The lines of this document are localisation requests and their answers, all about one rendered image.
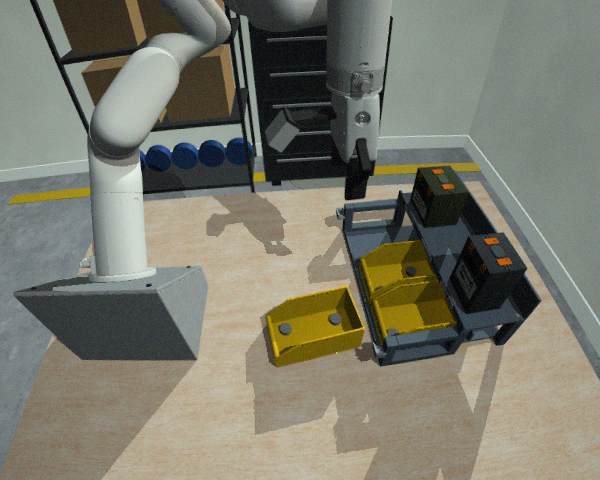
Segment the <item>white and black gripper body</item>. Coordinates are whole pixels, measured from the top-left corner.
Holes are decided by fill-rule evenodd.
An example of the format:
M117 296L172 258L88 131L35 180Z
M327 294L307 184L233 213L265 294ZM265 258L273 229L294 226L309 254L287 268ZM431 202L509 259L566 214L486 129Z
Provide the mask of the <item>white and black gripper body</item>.
M370 161L375 161L380 119L379 92L382 87L364 93L341 92L327 83L326 87L332 92L331 106L336 113L336 119L330 120L331 134L342 160L348 164L349 158L357 154L356 140L365 138Z

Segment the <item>dark grey bin shelf rack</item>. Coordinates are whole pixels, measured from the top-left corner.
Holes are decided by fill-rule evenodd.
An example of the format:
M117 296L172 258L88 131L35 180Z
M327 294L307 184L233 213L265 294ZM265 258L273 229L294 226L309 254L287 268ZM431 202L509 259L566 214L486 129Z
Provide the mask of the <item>dark grey bin shelf rack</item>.
M459 177L457 172L456 175ZM464 184L460 177L459 179ZM464 186L467 188L465 184ZM462 342L493 337L496 346L504 345L542 301L524 273L500 309L465 313L449 278L468 236L497 233L472 193L468 188L467 190L469 194L457 225L424 228L411 202L412 192L403 193L402 190L399 190L398 199L346 203L344 208L336 208L337 219L343 219L342 229L371 330L374 356L380 367L452 355ZM395 209L393 219L352 224L353 213L388 209ZM411 226L402 226L405 211L411 220ZM419 239L457 324L385 337L380 345L372 317L373 308L368 303L360 275L360 258L383 244ZM502 327L498 329L498 325Z

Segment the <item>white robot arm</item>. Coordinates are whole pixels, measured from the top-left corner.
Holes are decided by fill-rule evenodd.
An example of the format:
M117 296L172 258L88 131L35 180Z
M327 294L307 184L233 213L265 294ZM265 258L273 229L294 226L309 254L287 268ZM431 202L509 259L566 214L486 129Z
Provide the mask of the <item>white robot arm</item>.
M222 1L261 30L289 32L328 24L328 86L346 93L382 87L392 0ZM231 32L215 0L157 2L187 33L156 35L134 52L99 100L88 128L95 255L79 266L91 268L90 282L156 274L147 263L139 147L175 93L179 72L224 43ZM268 145L283 152L300 124L333 119L332 106L293 112L283 107L265 130Z

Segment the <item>black case with orange latches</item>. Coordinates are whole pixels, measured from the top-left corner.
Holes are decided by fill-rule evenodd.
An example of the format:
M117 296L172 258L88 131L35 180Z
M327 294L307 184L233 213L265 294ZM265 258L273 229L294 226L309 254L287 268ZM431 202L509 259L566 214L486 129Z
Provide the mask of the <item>black case with orange latches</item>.
M450 276L466 314L500 309L528 268L504 232L468 236Z

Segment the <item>yellow bin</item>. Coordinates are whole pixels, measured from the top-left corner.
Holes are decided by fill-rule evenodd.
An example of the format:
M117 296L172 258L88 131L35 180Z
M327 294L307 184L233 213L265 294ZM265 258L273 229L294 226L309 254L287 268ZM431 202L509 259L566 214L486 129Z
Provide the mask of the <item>yellow bin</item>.
M406 274L408 266L416 268L415 276ZM363 256L360 275L369 304L398 285L438 280L420 240L381 245Z
M457 324L438 280L399 285L376 297L372 317L380 345L391 328L403 335Z
M341 315L337 326L334 313ZM283 323L291 325L289 335L281 334ZM358 348L365 330L348 286L287 299L268 313L267 327L279 367Z

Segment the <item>dark green case with orange latches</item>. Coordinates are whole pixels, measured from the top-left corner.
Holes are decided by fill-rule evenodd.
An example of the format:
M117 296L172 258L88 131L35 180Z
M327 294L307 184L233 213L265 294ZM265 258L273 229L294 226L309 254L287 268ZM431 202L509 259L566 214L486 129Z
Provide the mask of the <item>dark green case with orange latches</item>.
M411 202L424 228L457 225L468 194L451 166L420 167Z

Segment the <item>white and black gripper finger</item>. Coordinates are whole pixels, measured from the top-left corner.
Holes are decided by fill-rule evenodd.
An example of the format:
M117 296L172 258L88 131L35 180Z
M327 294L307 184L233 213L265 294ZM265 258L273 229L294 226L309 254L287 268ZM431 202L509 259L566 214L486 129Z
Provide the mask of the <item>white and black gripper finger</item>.
M332 138L332 155L331 155L331 164L332 166L340 166L340 165L346 165L346 163L341 159L340 154L334 144L333 138Z
M345 180L345 200L365 198L367 180L369 179L371 172L371 163L365 138L358 138L355 147L358 158L349 158L350 162L347 164L348 177L346 177ZM359 170L353 172L352 163L359 163Z

